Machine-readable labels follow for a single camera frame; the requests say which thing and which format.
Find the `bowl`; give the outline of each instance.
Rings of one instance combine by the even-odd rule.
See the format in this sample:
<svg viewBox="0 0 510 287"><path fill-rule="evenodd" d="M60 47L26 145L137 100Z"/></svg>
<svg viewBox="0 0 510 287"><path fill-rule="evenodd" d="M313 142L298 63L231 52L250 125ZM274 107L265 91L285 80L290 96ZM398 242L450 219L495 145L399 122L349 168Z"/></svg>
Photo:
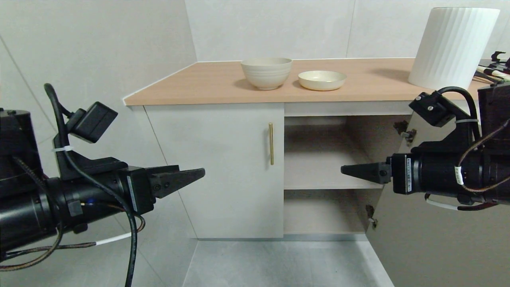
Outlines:
<svg viewBox="0 0 510 287"><path fill-rule="evenodd" d="M274 90L288 79L292 60L287 58L253 58L241 62L247 81L261 90Z"/></svg>
<svg viewBox="0 0 510 287"><path fill-rule="evenodd" d="M332 91L340 88L347 76L335 71L306 71L298 75L299 84L316 91Z"/></svg>

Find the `tiled wall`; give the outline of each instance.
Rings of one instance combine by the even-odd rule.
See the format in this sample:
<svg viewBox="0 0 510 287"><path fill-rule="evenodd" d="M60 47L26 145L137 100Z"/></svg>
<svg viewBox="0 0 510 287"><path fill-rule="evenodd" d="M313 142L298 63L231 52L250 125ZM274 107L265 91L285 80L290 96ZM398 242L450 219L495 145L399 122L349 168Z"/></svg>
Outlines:
<svg viewBox="0 0 510 287"><path fill-rule="evenodd" d="M414 57L448 6L500 9L484 56L510 53L509 0L186 0L198 61Z"/></svg>
<svg viewBox="0 0 510 287"><path fill-rule="evenodd" d="M58 173L50 151L56 125L43 89L46 82L70 110L101 101L119 112L96 144L71 137L78 152L137 166L166 164L143 107L128 108L121 99L196 62L184 0L2 1L0 36L0 106L32 113L48 175ZM182 286L197 241L180 195L158 200L145 218L133 286ZM66 234L63 243L127 231L125 215L119 214L91 224L83 234ZM57 251L32 268L1 272L0 285L123 286L129 243Z"/></svg>

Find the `label sticker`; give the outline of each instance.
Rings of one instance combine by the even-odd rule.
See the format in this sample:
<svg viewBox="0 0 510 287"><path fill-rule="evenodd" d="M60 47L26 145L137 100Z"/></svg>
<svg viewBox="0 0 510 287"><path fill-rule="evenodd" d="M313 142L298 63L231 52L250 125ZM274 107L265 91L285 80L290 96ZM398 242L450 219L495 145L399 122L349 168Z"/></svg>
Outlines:
<svg viewBox="0 0 510 287"><path fill-rule="evenodd" d="M407 192L406 193L410 193L413 190L413 174L412 174L412 169L411 169L411 159L410 158L407 158L407 170L406 170L405 177L407 179Z"/></svg>

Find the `wire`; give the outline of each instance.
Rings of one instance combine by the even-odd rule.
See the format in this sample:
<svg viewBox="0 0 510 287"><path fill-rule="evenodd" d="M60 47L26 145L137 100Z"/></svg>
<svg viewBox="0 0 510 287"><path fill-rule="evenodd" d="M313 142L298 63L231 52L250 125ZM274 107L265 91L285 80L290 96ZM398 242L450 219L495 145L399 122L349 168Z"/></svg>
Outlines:
<svg viewBox="0 0 510 287"><path fill-rule="evenodd" d="M456 167L457 167L457 168L459 168L459 167L461 166L461 164L462 164L462 162L464 161L464 159L468 156L468 154L469 154L472 150L476 149L477 147L479 147L480 145L482 145L484 142L488 141L489 139L493 138L496 134L498 134L499 132L501 132L502 130L504 130L504 129L508 126L508 124L509 124L509 123L510 123L510 118L509 118L509 119L507 119L507 120L506 120L506 121L505 121L505 122L504 122L504 123L503 123L503 124L502 124L499 128L497 128L497 129L496 129L496 130L494 130L493 132L491 132L491 133L489 133L489 134L485 135L483 138L481 138L481 139L479 139L479 140L475 141L475 142L473 143L473 145L471 145L471 146L470 146L470 147L469 147L469 148L468 148L468 149L467 149L467 150L466 150L466 151L462 154L462 156L461 156L461 157L460 157L460 159L458 160L458 163L457 163ZM495 183L495 184L493 184L493 185L486 186L486 187L482 187L482 188L469 188L469 187L465 186L464 184L461 184L461 185L462 185L462 187L463 187L465 190L467 190L467 191L469 191L469 192L479 193L479 192L485 192L485 191L488 191L488 190L490 190L490 189L493 189L493 188L495 188L495 187L499 186L500 184L502 184L502 183L504 183L504 182L506 182L506 181L508 181L508 180L510 180L510 176L505 177L504 179L502 179L501 181L499 181L499 182L497 182L497 183Z"/></svg>
<svg viewBox="0 0 510 287"><path fill-rule="evenodd" d="M115 208L122 212L125 212L125 209L120 206L117 206L117 205L111 204L111 203L107 203L107 202L101 202L101 201L96 201L96 202L91 202L91 203L83 203L82 202L82 205L83 206L104 205L104 206ZM138 229L136 230L136 232L139 233L140 231L142 231L145 228L145 218L143 218L141 215L138 215L136 213L134 213L133 215L140 220L140 227L138 227Z"/></svg>
<svg viewBox="0 0 510 287"><path fill-rule="evenodd" d="M457 92L457 93L463 95L464 99L466 99L466 102L468 103L470 117L472 119L478 119L478 115L476 113L475 101L473 100L473 97L471 96L471 94L468 91L466 91L465 89L460 88L460 87L444 87L444 88L438 90L438 93L441 95L446 92ZM481 135L480 135L478 123L472 122L471 125L472 125L471 129L473 130L473 136L474 136L475 140L480 139Z"/></svg>
<svg viewBox="0 0 510 287"><path fill-rule="evenodd" d="M37 175L28 167L23 160L21 160L19 157L13 156L14 161L16 164L22 168L36 183L36 185L46 194L46 197L48 198L48 201L51 205L53 205L53 208L56 210L55 216L57 218L57 239L53 243L52 246L50 246L44 254L41 256L35 258L32 261L28 261L22 264L16 264L16 265L6 265L6 266L0 266L0 271L15 271L15 270L21 270L28 267L32 267L35 264L43 262L45 259L47 259L59 246L60 241L62 241L62 236L64 235L64 228L63 223L60 215L60 208L57 204L57 201L54 199L54 197L48 192L46 186L44 183L37 177Z"/></svg>
<svg viewBox="0 0 510 287"><path fill-rule="evenodd" d="M62 106L62 104L60 104L60 111L64 114L64 116L66 116L67 118L70 118L72 117L73 113L68 111L66 108L64 108L64 106Z"/></svg>
<svg viewBox="0 0 510 287"><path fill-rule="evenodd" d="M430 194L425 194L425 201L428 204L431 204L431 205L434 205L437 207L441 207L441 208L458 210L458 211L479 211L479 210L484 210L489 207L493 207L493 206L497 205L496 203L485 202L485 203L478 204L475 206L455 206L455 205L450 205L450 204L434 201L434 200L430 199L429 197L430 197Z"/></svg>
<svg viewBox="0 0 510 287"><path fill-rule="evenodd" d="M51 84L44 84L44 90L46 91L46 94L48 95L49 100L52 103L55 119L57 121L57 128L59 132L59 138L60 138L60 144L65 147L69 145L69 138L68 138L68 132L67 128L64 123L64 118L62 116L62 112L60 110L60 103L57 97L57 93L55 92L55 89L53 89ZM135 271L135 262L136 262L136 249L137 249L137 233L136 233L136 222L135 217L133 215L133 212L131 211L131 208L126 203L126 201L117 193L115 193L111 188L105 186L104 184L98 182L93 177L85 173L80 167L76 165L74 162L74 159L71 157L68 151L63 151L65 154L65 157L67 158L67 161L71 166L76 170L82 177L90 181L92 184L94 184L96 187L100 188L104 192L106 192L108 195L114 197L122 206L122 208L125 209L125 212L127 214L127 219L129 220L130 224L130 230L131 230L131 250L130 250L130 258L129 258L129 265L127 267L127 275L126 275L126 281L125 281L125 287L130 287L133 282L133 274Z"/></svg>
<svg viewBox="0 0 510 287"><path fill-rule="evenodd" d="M82 206L95 206L95 205L104 205L104 206L118 209L120 211L125 211L122 207L116 206L111 203L104 203L104 202L82 203ZM143 218L142 216L140 216L138 214L134 214L134 215L138 219L140 219L140 226L137 229L137 232L139 233L145 228L145 218ZM100 241L95 241L95 242L84 242L84 243L80 243L80 244L59 245L57 247L57 250L89 248L89 247L93 247L93 246L98 246L98 245L118 241L118 240L127 238L129 236L131 236L131 233L126 233L126 234L122 234L119 236L115 236L115 237L111 237L111 238L107 238L105 240L100 240ZM22 255L26 255L26 254L30 254L30 253L34 253L34 252L41 252L41 251L49 250L50 248L51 248L51 246L42 246L42 247L35 247L35 248L30 248L30 249L25 249L25 250L8 252L8 253L6 253L5 260L13 259L13 258L22 256Z"/></svg>

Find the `black cable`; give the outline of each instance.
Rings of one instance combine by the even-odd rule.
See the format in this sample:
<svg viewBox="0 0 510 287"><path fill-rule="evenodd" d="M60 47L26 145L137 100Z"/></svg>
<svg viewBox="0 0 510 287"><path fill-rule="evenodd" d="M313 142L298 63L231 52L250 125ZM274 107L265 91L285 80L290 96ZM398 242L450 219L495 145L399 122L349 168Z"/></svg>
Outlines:
<svg viewBox="0 0 510 287"><path fill-rule="evenodd" d="M441 95L446 92L457 92L457 93L463 95L464 99L466 99L466 102L468 103L469 114L470 114L471 119L478 120L478 115L476 114L475 101L473 100L473 97L471 96L471 94L468 91L466 91L465 89L460 88L460 87L444 87L444 88L438 90L438 93ZM480 135L480 129L478 127L478 122L471 122L471 126L472 126L471 129L473 130L473 136L474 136L475 140L480 139L481 135Z"/></svg>
<svg viewBox="0 0 510 287"><path fill-rule="evenodd" d="M82 203L82 205L84 205L84 206L103 205L103 206L107 206L107 207L110 207L110 208L115 208L115 209L118 209L118 210L120 210L122 212L125 212L124 208L122 208L120 206L116 206L116 205L111 204L111 203L106 203L106 202ZM138 215L136 213L134 215L135 215L136 218L138 218L140 220L140 226L136 230L139 233L139 232L141 232L145 228L145 224L146 224L145 218L143 218L141 215ZM57 247L57 250L62 250L62 249L81 249L81 248L89 248L89 247L93 247L93 246L96 246L96 242L83 242L83 243L79 243L79 244L59 245ZM41 247L34 247L34 248L30 248L30 249L25 249L25 250L7 252L6 253L6 257L5 257L4 260L10 260L10 259L22 256L22 255L26 255L26 254L30 254L30 253L34 253L34 252L46 251L46 250L49 250L49 249L51 249L51 246L41 246Z"/></svg>
<svg viewBox="0 0 510 287"><path fill-rule="evenodd" d="M57 120L57 128L59 132L59 138L60 143L62 147L69 145L69 138L68 138L68 132L66 125L64 123L64 117L62 116L62 112L60 110L60 103L57 97L57 93L55 93L55 90L53 89L51 84L44 84L44 90L46 91L46 94L49 97L49 100L52 103L55 118ZM125 209L125 212L127 214L127 218L129 220L130 229L131 229L131 251L130 251L130 258L129 258L129 265L127 268L127 275L126 275L126 281L125 281L125 287L130 287L131 283L133 281L133 274L135 271L135 261L136 261L136 249L137 249L137 232L136 232L136 222L135 217L133 215L133 212L130 208L130 206L126 203L126 201L119 196L117 193L115 193L111 188L105 186L104 184L98 182L94 178L92 178L90 175L85 173L79 166L76 165L74 162L74 159L71 157L68 151L64 151L64 154L67 158L67 161L71 164L71 166L76 170L82 177L90 181L92 184L94 184L96 187L100 188L104 192L106 192L108 195L114 197L122 206L122 208Z"/></svg>
<svg viewBox="0 0 510 287"><path fill-rule="evenodd" d="M66 116L67 118L72 117L72 112L70 112L66 108L64 108L64 106L62 106L62 104L59 103L59 105L60 105L60 110L64 114L64 116Z"/></svg>
<svg viewBox="0 0 510 287"><path fill-rule="evenodd" d="M492 83L499 83L499 82L502 82L503 79L500 79L500 78L492 78L492 77L489 77L487 76L486 74L482 73L482 72L479 72L479 71L475 71L475 77L479 77L479 78L483 78L483 79L486 79L488 81L491 81Z"/></svg>
<svg viewBox="0 0 510 287"><path fill-rule="evenodd" d="M42 182L41 179L37 177L37 175L28 167L23 160L21 160L19 157L13 156L13 160L16 162L16 164L22 168L29 176L32 178L32 180L35 182L35 184L45 193L46 197L48 198L48 201L55 209L55 216L57 218L57 239L53 243L52 246L49 246L48 249L44 254L41 256L35 258L32 261L28 261L22 264L16 264L16 265L7 265L7 266L0 266L0 271L15 271L15 270L21 270L28 267L32 267L35 264L43 262L45 259L47 259L59 246L60 242L62 241L62 236L64 235L64 227L61 219L60 214L60 208L57 204L57 201L55 198L48 192L46 186Z"/></svg>

